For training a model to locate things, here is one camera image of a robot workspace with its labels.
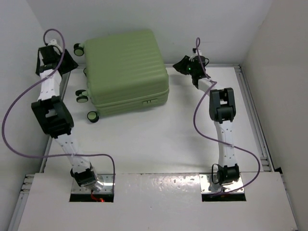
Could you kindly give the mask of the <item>green suitcase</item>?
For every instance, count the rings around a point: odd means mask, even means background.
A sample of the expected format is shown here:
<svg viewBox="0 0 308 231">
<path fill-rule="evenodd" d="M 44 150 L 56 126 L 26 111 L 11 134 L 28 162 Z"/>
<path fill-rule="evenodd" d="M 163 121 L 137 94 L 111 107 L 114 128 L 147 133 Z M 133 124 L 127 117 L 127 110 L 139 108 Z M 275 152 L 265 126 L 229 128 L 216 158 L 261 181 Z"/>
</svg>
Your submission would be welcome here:
<svg viewBox="0 0 308 231">
<path fill-rule="evenodd" d="M 78 103 L 90 100 L 95 107 L 89 122 L 167 102 L 169 76 L 152 30 L 91 38 L 76 43 L 74 54 L 85 56 L 87 88 L 75 95 Z"/>
</svg>

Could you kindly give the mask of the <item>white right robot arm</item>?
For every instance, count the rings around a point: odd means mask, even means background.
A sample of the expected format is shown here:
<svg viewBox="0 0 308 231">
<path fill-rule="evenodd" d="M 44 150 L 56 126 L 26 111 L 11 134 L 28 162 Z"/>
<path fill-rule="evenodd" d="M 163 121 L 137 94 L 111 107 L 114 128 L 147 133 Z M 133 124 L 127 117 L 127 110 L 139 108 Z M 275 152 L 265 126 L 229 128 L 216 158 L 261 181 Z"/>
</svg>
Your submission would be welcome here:
<svg viewBox="0 0 308 231">
<path fill-rule="evenodd" d="M 209 116 L 214 122 L 218 140 L 217 179 L 214 184 L 226 185 L 237 181 L 240 177 L 239 166 L 234 154 L 232 128 L 236 116 L 234 91 L 232 88 L 220 87 L 216 81 L 204 71 L 206 58 L 185 55 L 173 68 L 192 77 L 193 85 L 209 96 Z"/>
</svg>

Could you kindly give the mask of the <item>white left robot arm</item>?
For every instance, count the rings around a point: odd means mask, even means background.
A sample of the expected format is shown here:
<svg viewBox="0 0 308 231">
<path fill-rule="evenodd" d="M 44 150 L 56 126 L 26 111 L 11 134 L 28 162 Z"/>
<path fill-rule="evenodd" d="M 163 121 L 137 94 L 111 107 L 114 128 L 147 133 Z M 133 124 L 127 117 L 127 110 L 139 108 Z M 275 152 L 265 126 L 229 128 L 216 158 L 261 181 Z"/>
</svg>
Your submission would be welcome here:
<svg viewBox="0 0 308 231">
<path fill-rule="evenodd" d="M 73 137 L 74 121 L 61 98 L 63 75 L 77 67 L 66 49 L 58 45 L 39 48 L 36 74 L 41 77 L 42 84 L 40 95 L 31 104 L 31 109 L 43 132 L 61 146 L 71 164 L 71 176 L 78 186 L 94 191 L 97 189 L 97 174 Z"/>
</svg>

